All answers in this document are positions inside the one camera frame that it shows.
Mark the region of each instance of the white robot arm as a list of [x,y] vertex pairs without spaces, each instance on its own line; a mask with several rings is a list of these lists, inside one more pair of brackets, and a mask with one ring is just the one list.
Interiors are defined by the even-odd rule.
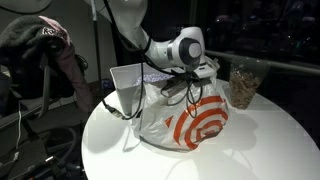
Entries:
[[99,1],[110,7],[112,15],[109,15],[107,8],[102,13],[107,13],[106,17],[112,23],[115,22],[118,31],[133,45],[147,48],[146,56],[158,68],[184,67],[187,71],[196,72],[200,78],[214,75],[215,71],[206,63],[205,45],[200,28],[185,28],[176,39],[165,42],[150,39],[148,45],[149,36],[140,26],[147,10],[147,0]]

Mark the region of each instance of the dark background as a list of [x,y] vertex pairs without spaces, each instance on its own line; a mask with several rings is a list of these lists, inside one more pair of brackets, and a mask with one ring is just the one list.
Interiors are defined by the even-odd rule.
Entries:
[[[318,0],[149,0],[148,6],[142,27],[156,41],[199,26],[206,50],[320,69]],[[116,36],[114,42],[119,66],[140,62]],[[217,58],[218,78],[228,80],[230,64]],[[319,146],[319,89],[319,75],[272,67],[258,91],[292,115]]]

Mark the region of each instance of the orange target logo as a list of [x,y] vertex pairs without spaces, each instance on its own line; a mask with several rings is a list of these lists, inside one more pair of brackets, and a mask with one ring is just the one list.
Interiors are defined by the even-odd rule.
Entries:
[[[200,108],[200,113],[197,115],[197,117],[187,124],[186,121],[190,114],[187,110],[183,111],[174,127],[173,139],[175,142],[177,142],[179,145],[181,145],[183,142],[190,149],[196,149],[198,147],[197,142],[199,142],[201,139],[221,131],[224,122],[228,120],[228,114],[226,113],[225,108],[217,106],[217,103],[225,103],[225,100],[220,96],[209,96],[201,99],[196,106],[190,105],[188,108],[191,113],[204,105],[211,106],[212,104],[212,107],[216,108],[204,108],[206,110],[203,112],[201,112]],[[172,124],[172,119],[173,116],[165,120],[168,128]]]

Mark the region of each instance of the black cable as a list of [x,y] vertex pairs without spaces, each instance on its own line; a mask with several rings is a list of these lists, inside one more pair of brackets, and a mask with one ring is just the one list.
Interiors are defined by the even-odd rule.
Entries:
[[167,80],[167,84],[161,88],[160,93],[164,96],[164,97],[168,97],[167,95],[163,94],[163,91],[166,91],[168,89],[170,89],[171,87],[175,86],[175,85],[179,85],[182,82],[184,82],[183,80],[181,80],[180,78],[171,78],[169,80]]
[[[185,81],[187,82],[187,84],[188,84],[187,92],[185,93],[185,95],[183,96],[183,98],[181,98],[181,100],[179,100],[177,103],[172,104],[172,106],[173,106],[173,105],[176,105],[176,104],[179,104],[180,102],[182,102],[182,100],[183,100],[184,98],[187,97],[187,98],[186,98],[187,111],[188,111],[188,113],[190,114],[190,116],[192,116],[193,118],[195,118],[195,117],[197,116],[197,108],[195,108],[195,116],[193,116],[193,115],[191,114],[190,110],[189,110],[188,102],[190,102],[193,106],[196,107],[196,104],[201,100],[203,88],[202,88],[202,84],[201,84],[200,78],[199,78],[195,73],[193,73],[193,74],[196,75],[196,78],[194,78],[194,77],[192,76],[192,74],[191,74],[191,75],[188,75],[187,73],[177,73],[177,72],[175,72],[175,71],[173,71],[173,70],[172,70],[171,72],[164,71],[164,70],[160,69],[157,65],[155,65],[148,56],[146,56],[147,58],[145,59],[145,58],[144,58],[144,54],[145,54],[145,53],[148,51],[148,49],[149,49],[149,46],[150,46],[150,44],[151,44],[151,37],[149,37],[147,46],[146,46],[146,48],[145,48],[144,50],[142,50],[142,47],[137,48],[133,43],[131,43],[125,36],[123,36],[123,35],[120,33],[120,31],[119,31],[119,29],[118,29],[118,27],[117,27],[117,25],[116,25],[116,21],[114,20],[113,13],[112,13],[112,11],[111,11],[111,8],[110,8],[107,0],[103,0],[103,1],[104,1],[104,4],[105,4],[105,7],[107,8],[107,11],[108,11],[108,13],[109,13],[111,23],[112,23],[112,25],[115,27],[115,30],[116,30],[116,32],[117,32],[117,35],[118,35],[118,37],[119,37],[122,45],[123,45],[128,51],[130,51],[130,52],[139,52],[139,53],[141,54],[141,56],[142,56],[142,61],[141,61],[141,77],[142,77],[142,81],[141,81],[141,93],[140,93],[140,98],[139,98],[139,104],[138,104],[138,107],[137,107],[137,110],[135,111],[135,113],[134,113],[132,116],[130,116],[130,117],[125,117],[125,116],[122,115],[122,113],[119,112],[117,109],[115,109],[115,108],[109,106],[108,104],[106,104],[105,100],[103,99],[102,102],[103,102],[105,108],[108,109],[108,110],[109,110],[112,114],[114,114],[115,116],[121,117],[123,120],[130,120],[130,119],[134,118],[134,117],[139,113],[139,109],[140,109],[140,107],[141,107],[141,102],[142,102],[142,97],[143,97],[143,88],[144,88],[144,87],[143,87],[143,83],[144,83],[144,68],[143,68],[143,62],[145,61],[147,65],[149,65],[150,67],[156,69],[157,71],[159,71],[159,72],[161,72],[161,73],[164,73],[164,74],[168,74],[168,75],[174,75],[175,77],[180,78],[180,79],[183,79],[183,80],[185,80]],[[125,42],[127,42],[128,44],[130,44],[130,45],[131,45],[132,47],[134,47],[134,48],[130,48]],[[198,98],[197,101],[194,100],[193,94],[192,94],[192,92],[191,92],[191,85],[192,85],[192,81],[194,81],[194,80],[198,80],[198,81],[199,81],[199,83],[200,83],[200,88],[201,88],[201,89],[200,89],[200,96],[199,96],[199,98]]]
[[[173,86],[175,86],[175,85],[179,85],[179,84],[181,84],[181,83],[183,82],[181,79],[178,79],[178,80],[180,80],[180,81],[178,81],[178,82],[176,82],[176,81],[170,82],[170,80],[168,80],[168,81],[167,81],[167,85],[165,85],[165,86],[160,90],[160,94],[162,94],[164,97],[168,97],[167,95],[163,94],[163,91],[168,90],[169,88],[171,88],[171,87],[173,87]],[[184,98],[186,97],[186,95],[187,95],[187,93],[185,93],[185,94],[183,95],[183,97],[182,97],[180,100],[178,100],[177,102],[175,102],[175,103],[172,103],[172,104],[167,103],[167,106],[175,106],[175,105],[177,105],[177,104],[180,104],[180,103],[184,100]]]
[[120,111],[118,111],[117,109],[109,106],[105,100],[103,99],[102,100],[102,103],[103,105],[105,106],[106,109],[108,109],[110,111],[111,114],[115,115],[116,117],[121,117],[122,120],[130,120],[132,118],[134,118],[138,113],[139,113],[139,110],[141,108],[141,102],[142,102],[142,97],[143,97],[143,83],[144,83],[144,68],[143,68],[143,60],[141,61],[141,84],[140,84],[140,87],[141,87],[141,90],[140,90],[140,97],[139,97],[139,104],[138,104],[138,107],[135,111],[135,113],[133,115],[131,115],[130,117],[126,117],[124,116]]
[[[117,26],[117,24],[116,24],[116,21],[114,20],[114,16],[113,16],[113,13],[112,13],[111,8],[110,8],[110,6],[109,6],[109,3],[107,2],[107,0],[103,0],[103,2],[104,2],[105,7],[107,8],[108,13],[109,13],[109,17],[110,17],[111,24],[114,26],[114,28],[115,28],[115,30],[116,30],[116,32],[117,32],[117,35],[118,35],[118,37],[119,37],[122,45],[123,45],[129,52],[138,52],[138,51],[140,51],[140,49],[139,49],[137,46],[135,46],[133,43],[131,43],[130,41],[128,41],[128,39],[120,33],[120,31],[119,31],[119,29],[118,29],[118,26]],[[129,43],[129,44],[130,44],[131,46],[133,46],[134,48],[130,48],[130,47],[125,43],[125,40],[126,40],[127,43]]]

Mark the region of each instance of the round table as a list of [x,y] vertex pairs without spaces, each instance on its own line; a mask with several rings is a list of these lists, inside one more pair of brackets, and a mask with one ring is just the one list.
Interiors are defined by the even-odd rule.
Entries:
[[[229,104],[229,88],[217,81]],[[106,102],[121,109],[117,93]],[[188,153],[157,149],[135,138],[131,121],[100,103],[83,134],[82,158],[90,180],[319,180],[320,152],[288,113],[256,94],[247,110],[230,106],[222,132]]]

